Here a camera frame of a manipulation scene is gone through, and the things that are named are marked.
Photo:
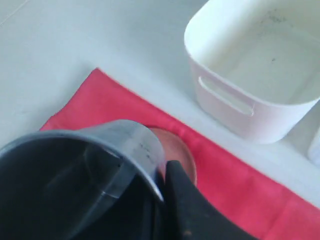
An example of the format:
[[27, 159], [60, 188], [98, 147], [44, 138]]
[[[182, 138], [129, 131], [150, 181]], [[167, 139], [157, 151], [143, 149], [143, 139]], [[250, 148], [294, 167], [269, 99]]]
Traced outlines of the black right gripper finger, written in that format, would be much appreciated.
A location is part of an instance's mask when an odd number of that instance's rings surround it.
[[177, 160], [165, 173], [167, 240], [254, 240], [227, 219], [201, 194]]

